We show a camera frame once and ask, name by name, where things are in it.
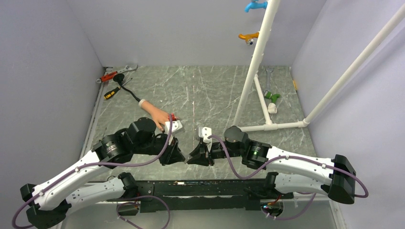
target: white bracket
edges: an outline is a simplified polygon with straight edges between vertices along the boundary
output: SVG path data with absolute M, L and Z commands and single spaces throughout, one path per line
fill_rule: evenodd
M 165 122 L 165 133 L 169 132 L 170 122 Z M 173 136 L 178 133 L 184 132 L 183 124 L 179 120 L 173 121 L 171 126 L 171 136 L 169 142 L 173 140 Z
M 212 134 L 212 129 L 209 127 L 198 128 L 198 137 L 202 138 L 202 141 L 207 144 L 208 152 L 211 151 L 211 147 L 213 146 L 213 140 L 211 138 L 208 138 Z

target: pvc pipe elbow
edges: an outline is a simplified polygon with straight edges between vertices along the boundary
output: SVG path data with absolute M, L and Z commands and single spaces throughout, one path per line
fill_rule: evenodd
M 303 127 L 307 127 L 309 124 L 310 124 L 310 122 L 308 122 L 307 120 L 305 120 L 305 119 L 302 120 Z
M 276 114 L 277 113 L 277 107 L 274 103 L 270 103 L 267 107 L 267 111 L 269 114 Z

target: metal tool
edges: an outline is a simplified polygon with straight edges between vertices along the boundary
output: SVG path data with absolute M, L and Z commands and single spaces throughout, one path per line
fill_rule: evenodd
M 270 77 L 271 73 L 273 72 L 273 68 L 265 68 L 266 73 L 267 73 L 267 78 L 266 78 L 266 87 L 263 90 L 263 96 L 266 99 L 270 99 L 271 97 L 271 92 L 270 92 Z
M 108 74 L 104 75 L 103 77 L 98 78 L 96 80 L 96 83 L 102 83 L 102 82 L 105 82 L 105 81 L 109 81 L 112 78 L 114 78 L 114 76 L 116 76 L 117 74 L 135 71 L 136 69 L 138 69 L 138 65 L 136 65 L 135 68 L 131 68 L 131 67 L 129 67 L 127 65 L 127 66 L 125 66 L 125 68 L 123 68 L 121 70 L 118 70 L 118 71 L 115 71 L 115 72 L 112 72 L 112 73 L 108 73 Z

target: marble floor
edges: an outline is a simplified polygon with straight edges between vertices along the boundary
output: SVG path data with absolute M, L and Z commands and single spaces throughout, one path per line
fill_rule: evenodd
M 240 94 L 249 66 L 141 66 L 135 72 L 126 73 L 126 79 L 133 78 L 126 87 L 139 98 L 145 98 L 156 107 L 181 118 L 185 132 L 176 135 L 179 147 L 185 157 L 197 146 L 195 129 L 199 126 L 212 128 L 220 135 L 232 125 Z M 295 122 L 304 118 L 298 101 L 289 68 L 274 66 L 271 77 L 271 92 L 281 94 L 277 100 L 277 114 L 270 117 L 274 123 Z M 261 85 L 266 83 L 264 67 L 259 69 Z M 105 91 L 117 84 L 111 82 Z M 140 117 L 149 114 L 138 107 L 137 101 L 126 91 L 119 91 L 114 98 L 104 101 L 96 125 L 92 144 L 102 136 L 112 134 Z M 262 125 L 264 116 L 256 88 L 252 86 L 240 126 Z M 315 150 L 307 128 L 289 128 L 275 131 L 249 132 L 249 138 L 269 143 L 276 147 L 308 156 L 315 156 Z M 131 163 L 140 163 L 153 156 L 134 155 Z M 241 158 L 232 158 L 241 175 L 253 170 L 241 164 Z M 94 181 L 105 181 L 109 176 L 131 172 L 136 180 L 176 179 L 233 179 L 226 159 L 218 159 L 213 167 L 177 163 L 162 167 L 159 162 L 144 167 L 117 167 L 108 173 L 95 177 Z M 258 173 L 255 178 L 266 176 Z

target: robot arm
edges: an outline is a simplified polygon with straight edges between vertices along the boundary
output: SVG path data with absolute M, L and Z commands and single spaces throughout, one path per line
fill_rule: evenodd
M 200 143 L 190 153 L 188 164 L 213 166 L 214 159 L 226 158 L 224 147 L 219 142 L 213 143 L 209 138 L 210 134 L 211 130 L 208 127 L 199 129 Z M 336 167 L 355 176 L 355 170 L 344 156 L 336 155 L 331 159 L 291 153 L 266 143 L 250 140 L 247 133 L 236 126 L 225 131 L 224 139 L 229 156 L 241 156 L 242 164 L 247 167 L 282 172 L 268 173 L 264 189 L 258 191 L 261 192 L 257 193 L 258 195 L 265 196 L 271 192 L 278 194 L 293 191 L 313 192 L 327 195 L 339 203 L 354 203 L 355 180 L 351 176 L 331 169 Z
M 181 123 L 173 121 L 172 127 L 175 127 L 172 128 L 172 133 L 176 132 L 181 128 Z M 129 128 L 105 136 L 83 158 L 54 178 L 39 185 L 24 185 L 20 189 L 24 201 L 38 195 L 29 203 L 29 221 L 37 228 L 49 228 L 62 221 L 67 214 L 101 200 L 135 197 L 138 191 L 134 178 L 123 174 L 102 185 L 81 188 L 93 177 L 116 167 L 109 163 L 126 163 L 134 154 L 160 155 L 159 161 L 163 166 L 184 162 L 177 138 L 171 135 L 167 139 L 168 135 L 165 133 L 155 135 L 155 129 L 154 121 L 140 118 L 131 123 Z M 162 153 L 166 140 L 169 143 Z M 56 185 L 44 191 L 54 182 Z

